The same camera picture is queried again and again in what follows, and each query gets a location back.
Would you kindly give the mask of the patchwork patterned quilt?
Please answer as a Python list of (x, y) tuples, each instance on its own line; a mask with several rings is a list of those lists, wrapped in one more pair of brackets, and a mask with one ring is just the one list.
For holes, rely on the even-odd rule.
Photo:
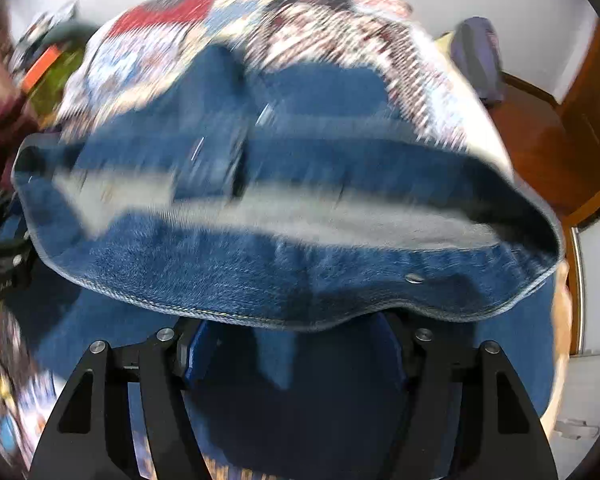
[(56, 124), (67, 141), (169, 89), (208, 44), (225, 44), (257, 72), (300, 62), (366, 67), (425, 141), (465, 151), (503, 174), (513, 166), (498, 129), (405, 0), (148, 0), (87, 41)]

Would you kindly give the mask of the grey green neck pillow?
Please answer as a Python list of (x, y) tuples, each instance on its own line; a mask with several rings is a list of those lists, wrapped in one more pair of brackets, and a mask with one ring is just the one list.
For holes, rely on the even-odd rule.
[(52, 27), (40, 40), (38, 46), (47, 49), (50, 46), (68, 44), (73, 47), (84, 47), (92, 38), (98, 27), (94, 24), (78, 20), (70, 20)]

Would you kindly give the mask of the orange box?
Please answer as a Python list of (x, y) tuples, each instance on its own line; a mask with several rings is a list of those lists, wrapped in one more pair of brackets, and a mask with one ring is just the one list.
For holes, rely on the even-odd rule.
[(30, 92), (61, 55), (62, 51), (58, 47), (49, 46), (24, 74), (21, 81), (22, 91)]

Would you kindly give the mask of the brown wooden door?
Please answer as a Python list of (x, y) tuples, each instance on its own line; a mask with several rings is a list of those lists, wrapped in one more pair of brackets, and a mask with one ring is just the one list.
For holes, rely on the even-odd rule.
[(574, 149), (566, 206), (571, 214), (600, 192), (600, 22), (558, 115)]

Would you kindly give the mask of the white sliding wardrobe door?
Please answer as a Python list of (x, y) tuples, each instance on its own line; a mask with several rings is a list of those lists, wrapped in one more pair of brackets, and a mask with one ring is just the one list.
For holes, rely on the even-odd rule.
[(600, 354), (600, 214), (567, 230), (573, 263), (574, 354)]

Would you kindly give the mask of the purple grey backpack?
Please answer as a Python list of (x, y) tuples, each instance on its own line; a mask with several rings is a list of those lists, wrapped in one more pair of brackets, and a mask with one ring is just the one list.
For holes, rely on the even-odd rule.
[(498, 35), (487, 18), (473, 16), (454, 30), (450, 57), (486, 107), (504, 100)]

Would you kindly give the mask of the maroon crumpled garment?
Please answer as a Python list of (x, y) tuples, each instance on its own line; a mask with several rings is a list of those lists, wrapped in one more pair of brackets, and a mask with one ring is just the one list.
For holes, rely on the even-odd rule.
[(10, 175), (18, 148), (26, 136), (36, 132), (38, 121), (23, 93), (0, 101), (0, 191), (12, 187)]

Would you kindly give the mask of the blue denim jacket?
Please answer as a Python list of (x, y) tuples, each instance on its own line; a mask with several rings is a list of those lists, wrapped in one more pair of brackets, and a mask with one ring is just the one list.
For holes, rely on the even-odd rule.
[(94, 340), (196, 321), (183, 400), (232, 479), (373, 479), (416, 366), (390, 327), (457, 350), (497, 342), (538, 414), (555, 376), (562, 236), (513, 169), (428, 140), (368, 68), (260, 72), (206, 47), (162, 96), (81, 141), (21, 145), (6, 230), (33, 280), (4, 346), (42, 368), (48, 411)]

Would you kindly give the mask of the beige cartoon fleece blanket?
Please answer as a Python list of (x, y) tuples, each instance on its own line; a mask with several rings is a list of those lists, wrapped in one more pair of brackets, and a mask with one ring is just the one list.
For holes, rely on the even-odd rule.
[(550, 403), (541, 417), (543, 430), (548, 438), (552, 434), (564, 393), (568, 361), (570, 355), (572, 329), (572, 299), (567, 285), (569, 264), (566, 260), (559, 263), (556, 272), (556, 285), (552, 305), (552, 324), (554, 330), (554, 379)]

